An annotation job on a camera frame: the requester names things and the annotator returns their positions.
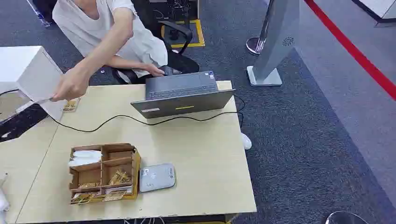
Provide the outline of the person's hand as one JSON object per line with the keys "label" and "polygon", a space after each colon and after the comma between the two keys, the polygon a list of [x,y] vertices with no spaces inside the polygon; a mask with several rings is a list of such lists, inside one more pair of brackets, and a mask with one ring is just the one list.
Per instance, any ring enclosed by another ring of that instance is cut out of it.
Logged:
{"label": "person's hand", "polygon": [[163,77],[165,75],[165,72],[155,65],[151,63],[144,63],[142,65],[142,69],[147,71],[149,74],[151,74],[154,77]]}
{"label": "person's hand", "polygon": [[92,73],[86,68],[75,66],[62,75],[58,87],[50,99],[52,102],[72,100],[83,96]]}

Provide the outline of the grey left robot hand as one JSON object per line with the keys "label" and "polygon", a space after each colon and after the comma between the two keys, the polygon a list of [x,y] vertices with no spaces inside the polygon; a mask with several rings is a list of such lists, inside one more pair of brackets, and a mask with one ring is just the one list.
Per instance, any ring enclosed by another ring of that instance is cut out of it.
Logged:
{"label": "grey left robot hand", "polygon": [[3,185],[8,177],[8,173],[0,175],[0,223],[6,224],[6,211],[9,210],[9,202],[3,191]]}

